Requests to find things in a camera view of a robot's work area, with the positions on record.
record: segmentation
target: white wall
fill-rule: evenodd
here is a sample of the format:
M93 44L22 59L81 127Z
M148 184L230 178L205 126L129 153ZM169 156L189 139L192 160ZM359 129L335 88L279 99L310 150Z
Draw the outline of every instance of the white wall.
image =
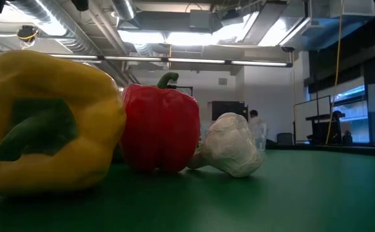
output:
M245 67L242 67L235 79L236 101L245 101Z
M134 70L133 74L146 85L156 85L167 70L149 72ZM267 123L268 139L276 141L278 133L293 133L296 103L306 101L303 80L309 77L309 56L300 52L299 59L292 68L271 68L245 66L236 76L229 72L191 72L176 70L179 73L178 86L192 86L193 96L200 108L200 121L204 129L211 125L211 101L245 101L249 110L258 110ZM227 78L227 86L219 86L218 78Z
M245 67L245 103L267 123L268 139L293 133L293 79L291 68Z
M303 80L309 77L308 52L299 53L294 69L246 66L244 77L245 103L267 123L268 139L293 133L294 105L306 101Z
M156 85L159 79L169 71L134 70L134 76L145 85ZM211 101L235 101L235 76L229 72L212 72L189 70L172 70L179 73L178 86L192 86L193 97L198 101L200 110L200 121L204 127L211 124L211 107L208 105ZM219 78L226 78L227 85L218 85Z

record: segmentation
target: desk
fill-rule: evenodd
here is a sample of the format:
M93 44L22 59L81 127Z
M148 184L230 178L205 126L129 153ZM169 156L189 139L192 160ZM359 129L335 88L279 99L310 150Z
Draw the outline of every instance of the desk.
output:
M270 150L246 179L210 167L146 176L114 164L91 191L0 197L0 231L375 231L375 157Z

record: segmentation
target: ceiling duct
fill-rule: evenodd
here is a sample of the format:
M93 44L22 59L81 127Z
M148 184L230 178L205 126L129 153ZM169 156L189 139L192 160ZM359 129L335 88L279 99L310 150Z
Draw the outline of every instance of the ceiling duct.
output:
M153 56L150 44L135 44L135 49L140 56Z
M374 0L345 0L342 12L341 38L351 34L375 17ZM301 32L301 37L286 46L303 50L320 50L338 41L341 0L312 0L312 22Z
M136 6L132 0L112 0L113 9L123 21L129 21L136 16Z
M73 53L86 55L102 54L56 1L22 0L12 1L9 5L31 17L32 21L47 34L63 35L66 37L67 39L56 39L56 41ZM117 68L109 62L95 64L95 66L111 75L119 84L123 85L127 81L123 76L119 75L120 72L117 71Z
M284 1L267 1L245 36L244 42L259 44L287 6L287 2Z
M192 10L192 14L185 12L139 12L136 18L138 26L134 26L131 22L123 22L117 29L213 33L222 27L222 23L216 14L204 10Z

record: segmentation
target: ceiling light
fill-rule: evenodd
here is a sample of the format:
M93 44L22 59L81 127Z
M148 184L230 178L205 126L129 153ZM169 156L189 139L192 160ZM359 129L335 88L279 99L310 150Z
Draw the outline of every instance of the ceiling light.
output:
M292 39L292 37L294 37L300 30L302 30L302 28L304 28L304 26L309 23L309 21L311 20L310 17L306 18L297 28L295 28L295 30L293 30L287 37L285 37L285 39L282 40L282 42L279 43L279 45L284 45L287 41L289 41L290 39Z
M146 43L164 43L163 34L160 32L141 32L141 31L118 31L124 42L132 44Z
M79 62L79 63L89 63L89 64L101 64L102 61L86 61L86 60L77 60L77 59L72 59L74 62Z
M18 3L11 3L7 1L7 3L17 10L20 14L23 14L31 19L31 21L40 28L40 30L46 32L48 35L64 35L67 32L67 29L54 17L54 15L42 4L40 0L35 0L36 3L44 10L47 14L46 22L42 22L40 19L29 16L23 13L22 10L18 9Z
M204 63L204 64L224 64L224 60L211 59L185 59L185 58L169 58L169 62L185 62L185 63Z
M266 33L264 38L259 42L258 46L276 46L287 35L286 32L285 21L283 19L278 19Z
M66 59L97 59L96 55L67 55L67 54L49 54L53 57L66 58Z
M104 57L107 60L118 60L118 61L158 61L161 62L160 57L115 57L115 56L106 56Z
M217 43L211 34L192 32L171 32L166 42L179 46L205 46Z
M249 65L249 66L272 66L272 67L286 67L287 63L274 63L274 62L262 62L262 61L232 61L235 65Z
M256 21L258 14L259 12L253 12L252 14L248 14L244 16L244 27L242 28L242 31L236 37L236 42L240 42L245 39L245 36L251 29L253 23Z

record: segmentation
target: green stem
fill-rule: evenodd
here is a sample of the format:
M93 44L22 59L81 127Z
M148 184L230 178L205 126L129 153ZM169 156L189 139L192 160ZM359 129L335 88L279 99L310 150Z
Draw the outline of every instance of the green stem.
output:
M19 99L12 121L15 126L0 143L0 161L16 161L29 153L55 155L78 134L63 99Z
M173 73L173 72L168 72L167 74L163 75L162 78L160 78L159 82L157 83L156 87L160 89L165 89L168 87L168 82L170 80L172 81L177 81L179 78L179 74Z
M0 161L20 159L26 145L43 131L48 130L55 116L54 111L45 111L25 119L7 133L0 143Z

